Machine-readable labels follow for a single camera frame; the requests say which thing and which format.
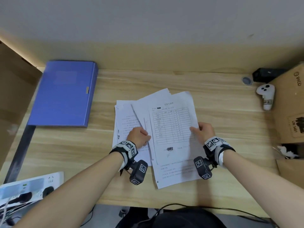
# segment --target power strip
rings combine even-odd
[[[32,198],[26,203],[32,203],[43,199],[46,196],[45,189],[57,189],[64,182],[64,173],[56,172],[43,176],[33,177],[25,180],[6,183],[0,186],[0,205],[13,200],[21,194],[32,192]],[[23,203],[9,204],[9,207],[22,205]]]

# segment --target table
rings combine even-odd
[[[272,143],[277,140],[272,115],[262,110],[262,100],[255,94],[258,84],[244,85],[241,82],[243,76],[233,73],[100,70],[88,128],[37,128],[18,180],[57,171],[64,171],[65,180],[68,180],[103,158],[112,146],[116,100],[137,100],[163,88],[168,88],[172,94],[190,91],[199,121],[212,123],[217,135],[233,145],[238,153],[278,174],[272,149]],[[2,182],[32,103],[0,171]],[[268,217],[228,170],[217,168],[212,173],[209,180],[189,181],[158,190],[150,167],[139,186],[131,184],[129,175],[124,172],[121,177],[119,174],[115,176],[98,203],[150,208],[182,203],[235,208]],[[231,213],[226,210],[216,212]]]

